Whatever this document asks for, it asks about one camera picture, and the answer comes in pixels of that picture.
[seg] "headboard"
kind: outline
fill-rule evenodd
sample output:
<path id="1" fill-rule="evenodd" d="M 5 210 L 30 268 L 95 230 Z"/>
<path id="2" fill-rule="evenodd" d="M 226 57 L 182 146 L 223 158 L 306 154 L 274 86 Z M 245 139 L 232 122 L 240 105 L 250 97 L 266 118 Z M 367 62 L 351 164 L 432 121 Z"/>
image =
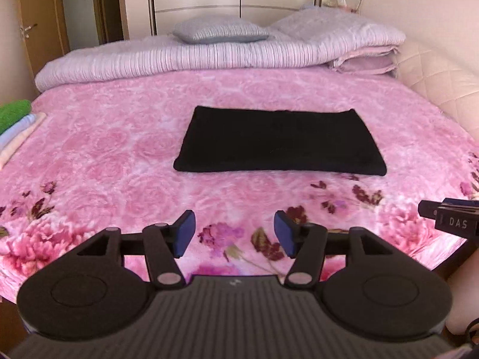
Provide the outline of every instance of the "headboard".
<path id="1" fill-rule="evenodd" d="M 398 80 L 440 107 L 479 141 L 479 77 L 412 38 L 399 51 L 394 57 Z"/>

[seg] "folded black cloth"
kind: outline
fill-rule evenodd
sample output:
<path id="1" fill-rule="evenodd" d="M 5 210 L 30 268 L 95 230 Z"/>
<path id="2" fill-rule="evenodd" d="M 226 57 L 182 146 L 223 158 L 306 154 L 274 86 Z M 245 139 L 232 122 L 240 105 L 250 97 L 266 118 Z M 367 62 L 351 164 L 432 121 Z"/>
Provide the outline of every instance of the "folded black cloth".
<path id="1" fill-rule="evenodd" d="M 339 113 L 196 107 L 173 167 L 195 173 L 318 170 L 386 174 L 369 130 Z"/>

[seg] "pink floral blanket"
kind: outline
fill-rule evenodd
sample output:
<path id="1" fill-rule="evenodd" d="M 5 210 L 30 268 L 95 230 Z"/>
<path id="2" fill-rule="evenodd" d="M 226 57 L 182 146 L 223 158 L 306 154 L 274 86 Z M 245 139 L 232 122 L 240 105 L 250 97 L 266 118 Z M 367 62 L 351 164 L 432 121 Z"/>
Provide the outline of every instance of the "pink floral blanket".
<path id="1" fill-rule="evenodd" d="M 197 105 L 344 111 L 354 108 L 385 159 L 385 177 L 322 172 L 173 170 Z M 1 173 L 0 295 L 15 300 L 31 274 L 107 226 L 138 232 L 185 209 L 197 233 L 184 274 L 288 271 L 276 210 L 331 231 L 364 226 L 429 268 L 462 240 L 417 214 L 421 199 L 473 198 L 476 145 L 434 105 L 388 77 L 324 67 L 206 70 L 54 88 L 34 102 L 48 117 Z M 322 278 L 343 267 L 326 260 Z M 147 278 L 143 258 L 126 266 Z"/>

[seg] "folded towel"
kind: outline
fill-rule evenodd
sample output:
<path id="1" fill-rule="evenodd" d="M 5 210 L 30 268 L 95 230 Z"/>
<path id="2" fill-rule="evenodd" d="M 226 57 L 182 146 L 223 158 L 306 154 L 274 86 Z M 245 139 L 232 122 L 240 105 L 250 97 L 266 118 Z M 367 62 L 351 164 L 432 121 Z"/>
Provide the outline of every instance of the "folded towel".
<path id="1" fill-rule="evenodd" d="M 299 112 L 197 106 L 177 171 L 334 171 L 386 174 L 384 160 L 355 110 Z"/>
<path id="2" fill-rule="evenodd" d="M 0 151 L 3 150 L 5 146 L 20 132 L 30 127 L 35 122 L 35 119 L 35 115 L 30 113 L 2 133 L 0 135 Z"/>
<path id="3" fill-rule="evenodd" d="M 4 133 L 13 124 L 32 111 L 32 104 L 28 100 L 9 102 L 0 106 L 0 133 Z"/>
<path id="4" fill-rule="evenodd" d="M 23 144 L 25 140 L 37 129 L 37 127 L 43 122 L 46 117 L 44 113 L 38 113 L 36 115 L 37 119 L 35 122 L 28 127 L 27 129 L 20 132 L 16 137 L 14 137 L 10 143 L 8 143 L 5 148 L 0 151 L 0 170 L 3 169 L 3 166 L 10 160 L 12 155 L 18 150 L 18 148 Z"/>

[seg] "gray pillow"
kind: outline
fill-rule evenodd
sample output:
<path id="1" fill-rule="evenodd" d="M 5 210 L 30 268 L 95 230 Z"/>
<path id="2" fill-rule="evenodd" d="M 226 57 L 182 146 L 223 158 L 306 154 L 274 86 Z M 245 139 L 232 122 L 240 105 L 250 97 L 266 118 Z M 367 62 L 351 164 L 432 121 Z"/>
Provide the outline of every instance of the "gray pillow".
<path id="1" fill-rule="evenodd" d="M 256 42 L 269 34 L 265 28 L 229 15 L 194 17 L 175 25 L 173 35 L 186 43 Z"/>

